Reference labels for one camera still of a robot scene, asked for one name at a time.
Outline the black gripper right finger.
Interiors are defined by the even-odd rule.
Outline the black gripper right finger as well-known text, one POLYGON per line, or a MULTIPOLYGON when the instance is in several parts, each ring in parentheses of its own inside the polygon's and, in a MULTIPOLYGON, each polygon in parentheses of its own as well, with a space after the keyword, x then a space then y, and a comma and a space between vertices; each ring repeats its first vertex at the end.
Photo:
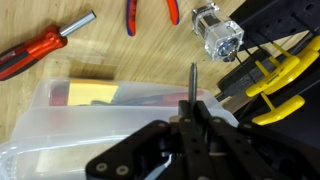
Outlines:
POLYGON ((202 101, 196 102, 194 113, 218 180, 282 179, 244 135, 224 118, 212 116, 202 101))

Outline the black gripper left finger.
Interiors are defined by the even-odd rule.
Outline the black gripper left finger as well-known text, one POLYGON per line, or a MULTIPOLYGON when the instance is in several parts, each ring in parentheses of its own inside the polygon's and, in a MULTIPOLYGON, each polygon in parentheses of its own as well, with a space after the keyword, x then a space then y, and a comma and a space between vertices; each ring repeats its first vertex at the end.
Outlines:
POLYGON ((182 137, 186 171, 189 180, 214 180, 216 178, 206 145, 187 100, 179 102, 179 130, 182 137))

